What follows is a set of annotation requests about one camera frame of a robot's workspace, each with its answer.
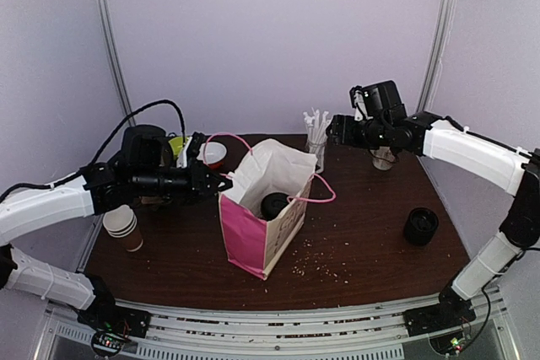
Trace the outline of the pink paper bag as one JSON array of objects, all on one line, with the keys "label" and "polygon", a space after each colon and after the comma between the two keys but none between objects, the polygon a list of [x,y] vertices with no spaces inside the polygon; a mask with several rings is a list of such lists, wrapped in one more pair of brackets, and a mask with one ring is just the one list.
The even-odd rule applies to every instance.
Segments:
[{"label": "pink paper bag", "polygon": [[232,187],[219,193],[219,221],[228,261],[265,281],[302,228],[307,205],[330,203],[336,192],[312,153],[272,138],[246,148],[224,176]]}]

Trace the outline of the black cup lid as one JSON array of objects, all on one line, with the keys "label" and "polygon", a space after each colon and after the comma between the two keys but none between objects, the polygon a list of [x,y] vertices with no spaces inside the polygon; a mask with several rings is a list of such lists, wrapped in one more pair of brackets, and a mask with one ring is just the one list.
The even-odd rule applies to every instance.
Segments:
[{"label": "black cup lid", "polygon": [[261,202],[261,215],[266,221],[272,221],[278,217],[289,205],[289,196],[282,192],[274,192],[266,195]]}]

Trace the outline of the stack of paper cups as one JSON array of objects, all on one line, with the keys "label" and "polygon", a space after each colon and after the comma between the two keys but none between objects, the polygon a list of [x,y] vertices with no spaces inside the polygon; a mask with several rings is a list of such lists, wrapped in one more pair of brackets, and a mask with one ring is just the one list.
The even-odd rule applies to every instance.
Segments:
[{"label": "stack of paper cups", "polygon": [[143,247],[138,218],[128,205],[107,212],[103,217],[103,227],[127,252],[135,252]]}]

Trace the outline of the cardboard cup carrier stack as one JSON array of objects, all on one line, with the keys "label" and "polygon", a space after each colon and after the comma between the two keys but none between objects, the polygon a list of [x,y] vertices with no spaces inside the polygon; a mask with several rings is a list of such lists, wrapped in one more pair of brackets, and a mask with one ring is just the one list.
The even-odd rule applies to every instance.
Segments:
[{"label": "cardboard cup carrier stack", "polygon": [[165,196],[142,196],[138,199],[138,205],[151,211],[158,211],[163,207],[169,206],[173,202],[171,197]]}]

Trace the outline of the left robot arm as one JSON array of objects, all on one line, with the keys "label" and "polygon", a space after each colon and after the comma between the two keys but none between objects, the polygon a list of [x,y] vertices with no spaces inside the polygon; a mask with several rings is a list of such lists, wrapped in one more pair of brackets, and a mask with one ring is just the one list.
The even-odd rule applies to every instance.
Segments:
[{"label": "left robot arm", "polygon": [[128,207],[138,197],[184,197],[203,201],[227,191],[232,180],[210,169],[198,154],[206,137],[194,133],[182,166],[164,162],[172,149],[163,129],[128,127],[120,150],[49,185],[23,186],[1,197],[1,286],[88,311],[104,330],[121,323],[121,311],[98,277],[64,271],[13,247],[15,239],[75,218]]}]

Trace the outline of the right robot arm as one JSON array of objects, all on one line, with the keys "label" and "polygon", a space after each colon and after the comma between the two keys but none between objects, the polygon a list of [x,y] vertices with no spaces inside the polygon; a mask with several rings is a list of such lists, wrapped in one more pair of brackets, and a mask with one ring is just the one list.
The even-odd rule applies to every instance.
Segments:
[{"label": "right robot arm", "polygon": [[449,116],[406,112],[394,81],[349,91],[359,117],[335,115],[327,135],[336,145],[407,151],[453,164],[497,185],[513,202],[495,236],[453,278],[433,308],[433,321],[452,326],[466,305],[523,251],[539,241],[539,152],[471,132]]}]

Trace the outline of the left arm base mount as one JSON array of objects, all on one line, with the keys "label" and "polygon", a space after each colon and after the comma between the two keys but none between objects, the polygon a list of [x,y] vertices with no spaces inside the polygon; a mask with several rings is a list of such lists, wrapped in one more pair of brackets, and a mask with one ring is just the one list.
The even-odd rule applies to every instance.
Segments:
[{"label": "left arm base mount", "polygon": [[79,323],[122,338],[144,338],[151,320],[148,311],[106,301],[94,302],[87,309],[76,309],[75,312]]}]

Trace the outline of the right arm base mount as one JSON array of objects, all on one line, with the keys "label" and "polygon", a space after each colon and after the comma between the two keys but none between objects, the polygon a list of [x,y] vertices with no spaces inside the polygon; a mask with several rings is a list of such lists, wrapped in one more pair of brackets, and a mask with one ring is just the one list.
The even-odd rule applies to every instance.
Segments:
[{"label": "right arm base mount", "polygon": [[408,335],[420,336],[457,327],[463,321],[470,322],[477,318],[470,300],[453,303],[441,299],[439,303],[403,313]]}]

